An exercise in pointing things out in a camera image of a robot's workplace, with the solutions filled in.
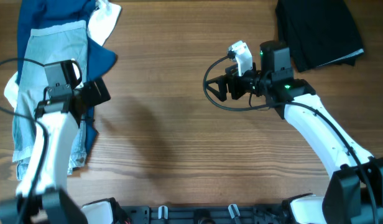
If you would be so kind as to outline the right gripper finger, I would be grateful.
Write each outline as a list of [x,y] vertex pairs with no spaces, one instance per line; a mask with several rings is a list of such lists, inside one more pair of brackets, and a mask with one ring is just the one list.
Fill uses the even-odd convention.
[[217,99],[219,99],[219,101],[226,101],[227,100],[227,93],[228,93],[228,89],[227,89],[227,85],[226,83],[224,82],[215,82],[215,84],[218,85],[218,89],[214,89],[213,87],[210,86],[211,83],[206,83],[206,87],[207,89],[212,92],[212,94],[214,94],[215,97],[217,97]]
[[221,75],[206,81],[206,85],[210,85],[212,83],[226,85],[226,75]]

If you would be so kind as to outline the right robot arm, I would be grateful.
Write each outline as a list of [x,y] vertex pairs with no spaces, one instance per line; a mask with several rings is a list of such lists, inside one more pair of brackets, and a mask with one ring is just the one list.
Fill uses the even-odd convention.
[[233,65],[224,75],[203,78],[203,92],[222,108],[228,98],[263,96],[265,107],[293,126],[319,157],[330,178],[323,196],[299,195],[280,206],[281,223],[383,223],[383,157],[360,146],[329,114],[314,88],[294,77],[283,42],[260,46],[256,65],[243,41],[231,45]]

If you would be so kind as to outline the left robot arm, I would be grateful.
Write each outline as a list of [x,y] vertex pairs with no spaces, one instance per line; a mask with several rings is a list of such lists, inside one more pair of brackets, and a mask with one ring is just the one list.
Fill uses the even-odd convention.
[[114,223],[115,204],[110,200],[78,207],[67,194],[67,169],[73,140],[89,107],[110,100],[102,79],[82,83],[75,60],[43,66],[48,85],[43,100],[28,120],[36,139],[26,175],[16,196],[0,202],[2,223],[32,223],[41,210],[46,223]]

